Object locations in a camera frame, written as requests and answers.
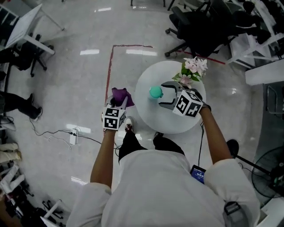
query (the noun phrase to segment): fan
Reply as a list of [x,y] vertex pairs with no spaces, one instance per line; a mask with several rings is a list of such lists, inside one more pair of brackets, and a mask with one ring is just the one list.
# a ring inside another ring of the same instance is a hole
[[252,184],[262,196],[278,198],[284,196],[284,147],[277,147],[262,155],[256,163],[238,156],[239,144],[236,140],[227,142],[232,157],[253,166]]

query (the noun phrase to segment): white desk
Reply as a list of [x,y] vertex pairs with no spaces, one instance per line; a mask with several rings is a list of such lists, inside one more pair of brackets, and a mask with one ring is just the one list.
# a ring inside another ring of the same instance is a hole
[[41,7],[42,4],[38,5],[37,7],[35,7],[34,9],[32,9],[30,12],[28,12],[19,19],[8,39],[5,48],[9,48],[10,46],[19,42],[21,39],[24,39],[52,55],[55,54],[54,50],[48,48],[47,46],[43,45],[41,42],[35,40],[34,38],[28,35],[31,24],[35,19],[36,15],[38,14],[38,12],[40,11]]
[[[183,133],[194,127],[201,116],[196,118],[181,117],[172,110],[159,106],[159,102],[171,102],[176,94],[174,89],[162,88],[164,96],[158,100],[149,99],[149,89],[152,86],[160,86],[166,81],[172,81],[172,77],[180,72],[181,63],[175,61],[158,62],[146,69],[140,76],[135,88],[135,105],[142,120],[153,130],[165,134]],[[206,101],[205,88],[202,82],[194,82],[192,88],[199,91]]]

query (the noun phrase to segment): white floor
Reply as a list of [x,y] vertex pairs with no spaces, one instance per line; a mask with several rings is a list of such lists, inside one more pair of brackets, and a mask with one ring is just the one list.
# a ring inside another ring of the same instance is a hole
[[[100,114],[109,69],[108,94],[115,86],[126,87],[134,95],[142,72],[152,64],[166,60],[164,52],[182,42],[173,34],[165,34],[167,28],[173,28],[168,17],[170,12],[162,7],[162,0],[134,0],[133,8],[130,0],[67,0],[64,3],[46,0],[43,7],[65,27],[64,31],[60,31],[47,19],[42,22],[42,40],[54,45],[55,55],[44,55],[47,71],[37,65],[34,78],[30,77],[29,70],[12,68],[8,91],[23,98],[35,93],[36,103],[43,107],[43,115],[35,123],[39,133],[67,129],[67,124],[72,124],[91,129],[91,133],[84,133],[84,136],[102,141]],[[127,54],[127,49],[152,51],[157,56]],[[95,50],[96,54],[81,55],[81,51],[85,50]],[[227,52],[224,47],[219,54],[210,57],[225,61]],[[182,61],[189,56],[173,53],[170,59]],[[244,69],[238,65],[209,60],[208,68],[203,81],[207,103],[211,105],[226,140],[238,140],[240,154],[252,160],[261,127],[261,90],[245,84]],[[136,131],[141,137],[141,144],[147,148],[153,146],[154,131],[142,122],[135,107],[131,107],[128,114],[137,122]],[[8,115],[15,119],[17,131],[8,133],[19,144],[23,154],[20,168],[35,194],[34,203],[41,207],[43,199],[61,199],[65,209],[71,210],[78,190],[89,181],[100,145],[79,138],[79,145],[72,146],[70,150],[64,141],[50,137],[51,134],[36,136],[28,117],[19,111]],[[58,132],[53,136],[69,141],[66,133]],[[200,124],[185,133],[166,137],[182,147],[191,164],[197,164]],[[120,145],[122,137],[116,141]],[[205,134],[201,167],[208,168],[211,164]],[[113,189],[118,183],[118,175],[118,158],[114,155]]]

